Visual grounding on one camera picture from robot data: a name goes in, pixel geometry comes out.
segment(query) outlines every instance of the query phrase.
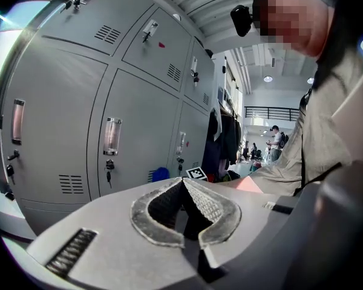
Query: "locker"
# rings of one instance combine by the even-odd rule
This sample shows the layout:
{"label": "locker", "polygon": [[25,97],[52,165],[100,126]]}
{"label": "locker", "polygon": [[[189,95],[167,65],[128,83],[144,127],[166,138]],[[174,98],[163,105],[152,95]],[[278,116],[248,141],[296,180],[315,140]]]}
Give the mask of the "locker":
{"label": "locker", "polygon": [[[146,184],[151,181],[153,171],[166,167],[177,103],[178,99],[173,95],[118,70],[100,132],[98,179],[101,196]],[[115,122],[112,129],[108,127],[111,119]],[[115,145],[117,151],[105,155],[105,141],[109,140],[118,143]],[[111,184],[106,178],[107,160],[114,163],[110,172]]]}
{"label": "locker", "polygon": [[152,5],[151,0],[87,0],[79,10],[71,6],[56,13],[41,32],[113,55],[125,34]]}
{"label": "locker", "polygon": [[[183,102],[177,132],[176,147],[174,148],[175,154],[170,168],[170,172],[173,177],[186,176],[185,170],[201,166],[204,147],[206,144],[208,123],[209,117],[207,115]],[[182,164],[183,170],[181,173],[178,171],[178,157],[184,160],[184,163]]]}
{"label": "locker", "polygon": [[[197,72],[199,82],[194,83],[192,73]],[[210,110],[212,81],[214,78],[214,63],[206,51],[195,41],[192,56],[186,66],[186,75],[183,79],[186,85],[185,96],[200,105],[205,110]]]}
{"label": "locker", "polygon": [[86,145],[89,120],[106,64],[31,43],[7,93],[3,154],[11,163],[16,199],[90,201]]}
{"label": "locker", "polygon": [[179,91],[190,40],[188,32],[159,8],[137,33],[123,61]]}

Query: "locker handle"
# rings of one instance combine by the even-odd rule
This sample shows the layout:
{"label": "locker handle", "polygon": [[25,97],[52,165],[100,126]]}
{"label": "locker handle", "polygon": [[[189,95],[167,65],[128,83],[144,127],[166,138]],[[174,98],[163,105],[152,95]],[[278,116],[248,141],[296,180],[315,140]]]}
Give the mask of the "locker handle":
{"label": "locker handle", "polygon": [[24,104],[22,100],[15,99],[12,113],[12,129],[11,129],[11,140],[13,144],[22,144],[22,124],[23,124],[23,113]]}
{"label": "locker handle", "polygon": [[183,146],[184,146],[185,138],[186,138],[186,133],[181,132],[180,133],[180,145],[178,145],[176,148],[176,155],[181,155],[183,153]]}
{"label": "locker handle", "polygon": [[116,156],[119,148],[122,120],[108,117],[105,126],[105,137],[103,139],[103,154]]}

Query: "hanging clothes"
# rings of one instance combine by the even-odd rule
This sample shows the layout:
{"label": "hanging clothes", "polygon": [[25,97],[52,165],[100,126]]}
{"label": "hanging clothes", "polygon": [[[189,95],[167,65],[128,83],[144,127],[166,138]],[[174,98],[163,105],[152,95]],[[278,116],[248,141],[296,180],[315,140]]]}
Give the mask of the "hanging clothes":
{"label": "hanging clothes", "polygon": [[215,100],[212,102],[212,111],[214,111],[215,113],[215,119],[217,120],[217,131],[214,134],[214,141],[216,141],[218,139],[218,137],[220,136],[220,134],[222,133],[222,119],[220,117],[220,104],[217,98],[215,98]]}
{"label": "hanging clothes", "polygon": [[215,134],[218,130],[218,121],[216,113],[213,110],[210,113],[210,120],[207,130],[206,146],[204,148],[203,161],[201,163],[201,169],[206,175],[218,173],[219,159],[221,153],[220,143],[215,142]]}
{"label": "hanging clothes", "polygon": [[230,164],[235,164],[237,161],[237,137],[235,131],[235,120],[233,116],[221,114],[222,133],[216,142],[221,144],[220,159],[230,161]]}
{"label": "hanging clothes", "polygon": [[235,136],[237,138],[237,151],[238,151],[238,148],[241,145],[241,124],[239,123],[239,121],[235,122]]}

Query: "bag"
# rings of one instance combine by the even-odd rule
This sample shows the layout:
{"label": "bag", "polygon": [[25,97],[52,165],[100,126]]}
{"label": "bag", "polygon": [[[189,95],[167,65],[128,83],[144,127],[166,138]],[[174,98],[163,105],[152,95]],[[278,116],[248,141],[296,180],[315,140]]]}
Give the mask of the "bag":
{"label": "bag", "polygon": [[285,144],[288,143],[289,137],[285,135],[284,132],[281,132],[281,142],[280,142],[280,148],[284,148]]}

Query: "door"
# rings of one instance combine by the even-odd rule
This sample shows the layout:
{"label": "door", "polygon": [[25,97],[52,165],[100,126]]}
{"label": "door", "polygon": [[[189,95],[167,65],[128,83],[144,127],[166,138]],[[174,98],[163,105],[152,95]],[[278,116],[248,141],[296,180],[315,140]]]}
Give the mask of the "door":
{"label": "door", "polygon": [[[199,82],[197,83],[194,82],[194,77],[191,76],[194,72],[198,73]],[[210,110],[211,105],[213,78],[214,63],[200,44],[195,41],[192,56],[187,65],[186,76],[184,77],[185,96],[207,111]]]}
{"label": "door", "polygon": [[[146,184],[153,171],[166,167],[177,103],[173,95],[118,70],[100,132],[101,196]],[[115,153],[104,155],[105,146],[109,147],[105,141],[111,141]],[[107,160],[114,162],[110,184],[105,170]]]}
{"label": "door", "polygon": [[4,106],[4,158],[17,199],[58,204],[90,201],[87,135],[106,64],[31,43],[15,69]]}
{"label": "door", "polygon": [[56,13],[41,29],[44,36],[83,45],[113,55],[134,23],[152,0],[81,0],[76,10]]}
{"label": "door", "polygon": [[[143,39],[148,32],[147,40]],[[190,40],[188,32],[159,8],[134,38],[123,61],[179,91]]]}
{"label": "door", "polygon": [[[185,170],[201,166],[206,145],[209,117],[187,103],[183,103],[177,132],[174,158],[170,169],[171,177],[186,176]],[[177,158],[184,160],[183,170],[179,173]]]}

